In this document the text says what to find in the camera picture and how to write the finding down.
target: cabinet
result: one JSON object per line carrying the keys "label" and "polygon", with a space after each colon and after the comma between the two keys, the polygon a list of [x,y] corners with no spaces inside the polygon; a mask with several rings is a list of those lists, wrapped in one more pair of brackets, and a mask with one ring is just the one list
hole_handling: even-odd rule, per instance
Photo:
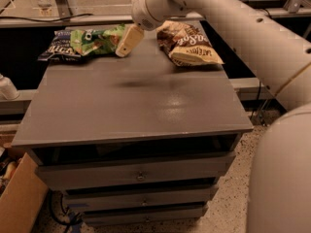
{"label": "cabinet", "polygon": [[128,58],[50,65],[13,141],[89,226],[203,216],[253,128],[222,66],[177,68],[146,33]]}

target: cardboard box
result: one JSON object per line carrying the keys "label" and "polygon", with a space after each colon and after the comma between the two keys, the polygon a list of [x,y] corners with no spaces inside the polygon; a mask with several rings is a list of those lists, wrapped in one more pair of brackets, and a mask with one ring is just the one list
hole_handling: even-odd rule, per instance
{"label": "cardboard box", "polygon": [[[0,133],[0,145],[7,147],[13,137],[13,133]],[[35,175],[37,164],[24,150],[8,150],[9,156],[21,157],[21,162],[0,197],[0,232],[29,233],[41,210],[48,188]]]}

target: robotic arm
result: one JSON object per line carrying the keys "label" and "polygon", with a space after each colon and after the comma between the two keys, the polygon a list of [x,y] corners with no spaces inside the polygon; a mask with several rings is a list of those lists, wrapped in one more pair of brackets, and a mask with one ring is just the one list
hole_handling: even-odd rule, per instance
{"label": "robotic arm", "polygon": [[311,43],[239,0],[134,0],[132,17],[154,30],[170,17],[201,14],[288,111],[254,157],[248,233],[311,230]]}

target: brown chip bag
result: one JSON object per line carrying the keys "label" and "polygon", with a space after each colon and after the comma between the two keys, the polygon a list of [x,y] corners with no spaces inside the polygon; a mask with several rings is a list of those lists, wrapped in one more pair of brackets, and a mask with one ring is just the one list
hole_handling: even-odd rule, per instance
{"label": "brown chip bag", "polygon": [[156,30],[161,49],[177,66],[224,64],[198,28],[167,20]]}

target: floor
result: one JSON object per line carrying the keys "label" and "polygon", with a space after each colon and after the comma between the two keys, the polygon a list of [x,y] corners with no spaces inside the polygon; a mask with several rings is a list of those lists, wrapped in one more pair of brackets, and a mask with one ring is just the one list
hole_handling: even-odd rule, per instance
{"label": "floor", "polygon": [[[243,135],[237,145],[236,158],[224,177],[221,177],[218,185],[219,190],[214,199],[209,202],[209,210],[200,219],[183,219],[174,221],[160,221],[150,223],[139,223],[131,225],[105,226],[100,228],[87,227],[84,223],[74,228],[66,229],[55,222],[49,213],[47,201],[44,203],[38,215],[32,233],[42,232],[73,232],[73,233],[138,233],[138,232],[165,232],[165,233],[245,233],[246,213],[248,199],[248,183],[252,166],[252,159],[260,137],[266,131],[268,125],[280,116],[278,110],[265,112],[266,125],[259,123],[254,117],[253,132]],[[60,196],[55,194],[52,207],[56,215],[62,220],[68,218],[63,216],[60,210]]]}

